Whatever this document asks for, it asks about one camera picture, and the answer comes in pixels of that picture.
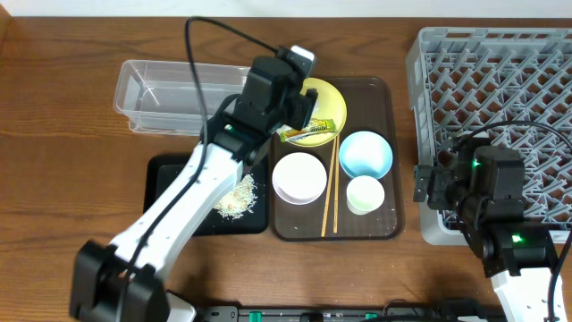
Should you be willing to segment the green snack wrapper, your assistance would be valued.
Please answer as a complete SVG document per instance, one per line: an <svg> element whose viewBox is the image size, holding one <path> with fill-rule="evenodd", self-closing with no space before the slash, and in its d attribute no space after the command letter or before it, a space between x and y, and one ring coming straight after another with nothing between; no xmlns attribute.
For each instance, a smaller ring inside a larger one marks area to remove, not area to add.
<svg viewBox="0 0 572 322"><path fill-rule="evenodd" d="M301 129L289 129L279 133L281 142L303 140L316 134L334 133L336 125L333 119L311 119L308 125Z"/></svg>

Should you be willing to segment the yellow plate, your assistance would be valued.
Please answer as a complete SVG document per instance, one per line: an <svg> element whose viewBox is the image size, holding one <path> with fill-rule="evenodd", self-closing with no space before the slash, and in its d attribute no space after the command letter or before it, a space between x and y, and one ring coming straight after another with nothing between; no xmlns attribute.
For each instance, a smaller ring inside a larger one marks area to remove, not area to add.
<svg viewBox="0 0 572 322"><path fill-rule="evenodd" d="M309 78L304 81L302 94L306 94L310 89L315 89L318 93L311 119L333 119L336 125L334 133L316 134L304 138L303 140L290 141L295 146L312 148L321 146L333 140L343 129L347 120L347 106L342 94L329 82L317 78ZM292 129L283 125L278 131Z"/></svg>

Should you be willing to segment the pale green cup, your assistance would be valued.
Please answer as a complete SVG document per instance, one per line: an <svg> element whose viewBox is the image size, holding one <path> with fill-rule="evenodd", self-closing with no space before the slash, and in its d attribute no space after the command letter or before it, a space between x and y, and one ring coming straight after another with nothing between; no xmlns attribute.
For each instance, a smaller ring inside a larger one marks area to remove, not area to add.
<svg viewBox="0 0 572 322"><path fill-rule="evenodd" d="M346 189L348 209L362 216L378 209L385 200L385 190L374 177L362 175L352 179Z"/></svg>

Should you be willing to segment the light blue bowl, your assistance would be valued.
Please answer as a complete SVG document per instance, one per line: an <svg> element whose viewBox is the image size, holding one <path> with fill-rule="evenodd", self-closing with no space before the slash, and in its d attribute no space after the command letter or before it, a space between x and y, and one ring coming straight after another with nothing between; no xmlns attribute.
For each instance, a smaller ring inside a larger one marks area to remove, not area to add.
<svg viewBox="0 0 572 322"><path fill-rule="evenodd" d="M389 142L372 131L357 131L345 138L340 146L340 164L350 178L362 175L382 179L393 163Z"/></svg>

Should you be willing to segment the wooden chopstick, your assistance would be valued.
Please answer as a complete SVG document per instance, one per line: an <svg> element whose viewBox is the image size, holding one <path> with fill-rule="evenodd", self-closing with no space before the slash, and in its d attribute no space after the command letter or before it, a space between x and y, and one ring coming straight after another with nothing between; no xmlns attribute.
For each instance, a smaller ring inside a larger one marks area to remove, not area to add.
<svg viewBox="0 0 572 322"><path fill-rule="evenodd" d="M338 217L339 217L339 148L340 140L339 136L334 139L334 202L333 202L333 233L338 232Z"/></svg>
<svg viewBox="0 0 572 322"><path fill-rule="evenodd" d="M330 158L330 164L328 169L328 177L327 177L327 185L326 185L326 192L325 192L325 202L324 202L324 213L323 213L323 222L322 222L322 229L321 229L321 237L324 238L326 234L326 227L327 227L327 218L329 214L329 206L330 206L330 197L331 197L331 189L332 189L332 176L333 176L333 168L334 168L334 161L336 156L336 147L337 147L337 137L335 137L332 141L332 153Z"/></svg>

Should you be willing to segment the pink bowl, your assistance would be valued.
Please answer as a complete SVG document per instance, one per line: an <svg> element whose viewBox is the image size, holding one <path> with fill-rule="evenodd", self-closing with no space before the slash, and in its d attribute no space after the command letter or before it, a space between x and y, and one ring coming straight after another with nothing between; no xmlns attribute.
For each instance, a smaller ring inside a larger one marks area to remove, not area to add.
<svg viewBox="0 0 572 322"><path fill-rule="evenodd" d="M323 163L311 154L294 152L281 158L272 173L276 194L293 205L317 200L325 190L327 174Z"/></svg>

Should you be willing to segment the rice food scraps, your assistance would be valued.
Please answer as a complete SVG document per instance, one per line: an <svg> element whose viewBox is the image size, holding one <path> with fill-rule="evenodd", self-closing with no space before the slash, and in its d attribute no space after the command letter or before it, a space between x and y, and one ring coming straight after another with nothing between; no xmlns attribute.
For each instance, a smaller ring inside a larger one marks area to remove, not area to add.
<svg viewBox="0 0 572 322"><path fill-rule="evenodd" d="M253 212L257 203L257 184L252 174L247 174L237 186L214 206L225 219L236 220Z"/></svg>

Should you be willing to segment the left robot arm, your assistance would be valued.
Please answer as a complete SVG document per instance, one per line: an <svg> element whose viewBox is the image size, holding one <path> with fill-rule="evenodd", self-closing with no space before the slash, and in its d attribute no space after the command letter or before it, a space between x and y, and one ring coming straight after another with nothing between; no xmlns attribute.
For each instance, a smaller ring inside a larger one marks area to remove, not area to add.
<svg viewBox="0 0 572 322"><path fill-rule="evenodd" d="M307 126L317 100L303 83L315 55L294 46L254 59L243 90L203 123L200 143L171 185L106 245L88 241L73 268L69 314L79 321L193 321L195 307L164 288L206 216L265 157L283 125Z"/></svg>

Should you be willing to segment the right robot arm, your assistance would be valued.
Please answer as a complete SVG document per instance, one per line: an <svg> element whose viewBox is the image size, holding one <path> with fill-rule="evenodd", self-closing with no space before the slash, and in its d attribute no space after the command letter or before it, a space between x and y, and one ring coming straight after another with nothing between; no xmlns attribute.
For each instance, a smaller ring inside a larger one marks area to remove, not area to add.
<svg viewBox="0 0 572 322"><path fill-rule="evenodd" d="M511 148L464 136L447 166L417 165L414 201L453 211L509 321L567 318L550 230L525 219L525 164Z"/></svg>

